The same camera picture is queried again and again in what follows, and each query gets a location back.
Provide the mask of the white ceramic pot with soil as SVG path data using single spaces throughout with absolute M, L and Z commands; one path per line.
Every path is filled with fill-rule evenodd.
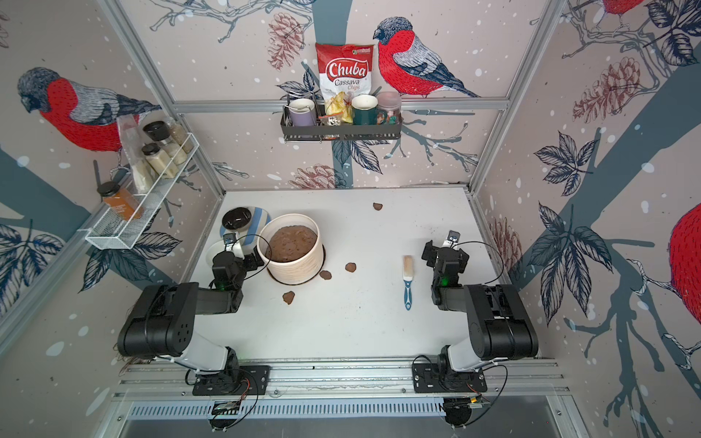
M 281 268 L 282 264 L 305 256 L 310 259 L 315 252 L 320 257 L 322 246 L 319 226 L 301 214 L 281 215 L 270 221 L 257 236 L 257 251 L 266 268 L 271 262 Z

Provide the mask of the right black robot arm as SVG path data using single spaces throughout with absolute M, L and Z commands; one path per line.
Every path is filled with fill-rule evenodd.
M 467 337 L 438 356 L 441 376 L 477 372 L 492 361 L 534 358 L 540 346 L 535 328 L 512 285 L 462 285 L 467 253 L 457 246 L 425 244 L 422 259 L 433 270 L 431 297 L 440 310 L 467 317 Z

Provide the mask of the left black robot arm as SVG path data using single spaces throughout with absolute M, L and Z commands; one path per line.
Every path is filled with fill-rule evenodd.
M 144 288 L 127 317 L 117 341 L 120 355 L 142 360 L 162 359 L 194 372 L 201 383 L 215 378 L 237 385 L 243 378 L 235 352 L 195 330 L 195 318 L 239 311 L 243 284 L 250 272 L 263 266 L 256 252 L 238 257 L 216 254 L 214 279 L 208 288 L 197 282 Z

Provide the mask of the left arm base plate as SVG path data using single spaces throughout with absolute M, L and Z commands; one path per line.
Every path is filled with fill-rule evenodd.
M 216 374 L 198 374 L 195 379 L 193 396 L 261 396 L 266 393 L 271 367 L 268 365 L 248 365 Z

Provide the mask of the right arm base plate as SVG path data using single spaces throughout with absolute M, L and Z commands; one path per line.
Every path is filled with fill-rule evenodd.
M 449 393 L 487 391 L 483 372 L 454 372 L 448 368 L 440 372 L 436 364 L 416 362 L 411 366 L 414 391 L 416 393 Z

